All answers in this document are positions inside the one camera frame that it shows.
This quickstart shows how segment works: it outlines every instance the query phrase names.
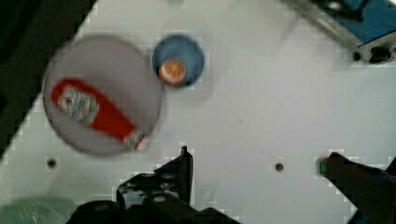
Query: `bottle label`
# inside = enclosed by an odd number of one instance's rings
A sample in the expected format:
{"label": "bottle label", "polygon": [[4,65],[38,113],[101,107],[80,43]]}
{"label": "bottle label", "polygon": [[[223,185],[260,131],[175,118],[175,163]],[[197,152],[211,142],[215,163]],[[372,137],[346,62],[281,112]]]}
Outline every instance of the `bottle label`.
{"label": "bottle label", "polygon": [[91,125],[99,112],[99,104],[93,95],[72,86],[65,87],[58,106],[66,115],[86,125]]}
{"label": "bottle label", "polygon": [[139,130],[134,130],[132,133],[127,135],[124,140],[124,144],[128,148],[137,149],[137,145],[142,140],[144,134]]}

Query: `blue device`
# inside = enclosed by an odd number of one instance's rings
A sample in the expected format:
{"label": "blue device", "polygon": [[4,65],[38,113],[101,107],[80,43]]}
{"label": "blue device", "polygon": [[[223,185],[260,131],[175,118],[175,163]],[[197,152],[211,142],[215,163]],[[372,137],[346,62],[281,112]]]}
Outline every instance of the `blue device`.
{"label": "blue device", "polygon": [[396,60],[396,0],[286,0],[353,52],[355,61]]}

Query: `ketchup bottle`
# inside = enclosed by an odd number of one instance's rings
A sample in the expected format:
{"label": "ketchup bottle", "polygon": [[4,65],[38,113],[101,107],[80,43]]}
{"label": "ketchup bottle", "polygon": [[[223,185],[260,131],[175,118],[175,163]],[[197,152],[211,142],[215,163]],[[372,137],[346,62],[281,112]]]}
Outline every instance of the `ketchup bottle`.
{"label": "ketchup bottle", "polygon": [[65,78],[52,91],[52,102],[75,121],[142,149],[144,134],[99,90],[78,78]]}

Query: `screw hole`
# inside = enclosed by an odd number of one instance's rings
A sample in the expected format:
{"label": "screw hole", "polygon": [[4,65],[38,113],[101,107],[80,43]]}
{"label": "screw hole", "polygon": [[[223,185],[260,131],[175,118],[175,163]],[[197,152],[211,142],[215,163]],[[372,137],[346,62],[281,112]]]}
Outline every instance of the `screw hole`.
{"label": "screw hole", "polygon": [[281,171],[283,171],[283,169],[284,169],[285,167],[283,167],[283,164],[282,164],[282,163],[278,163],[278,164],[275,166],[275,168],[276,168],[279,172],[281,172]]}
{"label": "screw hole", "polygon": [[358,52],[353,53],[353,61],[357,62],[361,60],[361,55]]}
{"label": "screw hole", "polygon": [[47,160],[47,165],[49,168],[53,169],[56,167],[56,160],[53,158],[50,158]]}

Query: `green object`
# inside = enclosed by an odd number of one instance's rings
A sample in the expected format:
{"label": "green object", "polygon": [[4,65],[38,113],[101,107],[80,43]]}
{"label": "green object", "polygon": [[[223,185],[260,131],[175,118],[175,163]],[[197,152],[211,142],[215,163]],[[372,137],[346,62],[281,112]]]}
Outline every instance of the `green object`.
{"label": "green object", "polygon": [[321,175],[328,175],[329,174],[329,163],[327,163],[326,159],[320,162],[320,174]]}
{"label": "green object", "polygon": [[66,219],[42,202],[14,202],[0,208],[1,224],[64,224]]}

